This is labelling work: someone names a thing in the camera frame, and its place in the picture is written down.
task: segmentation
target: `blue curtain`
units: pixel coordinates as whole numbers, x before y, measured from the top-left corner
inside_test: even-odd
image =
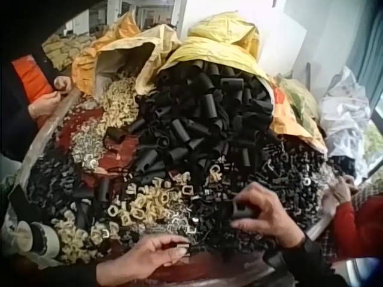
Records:
[[[383,1],[367,0],[347,66],[366,88],[371,110],[383,94]]]

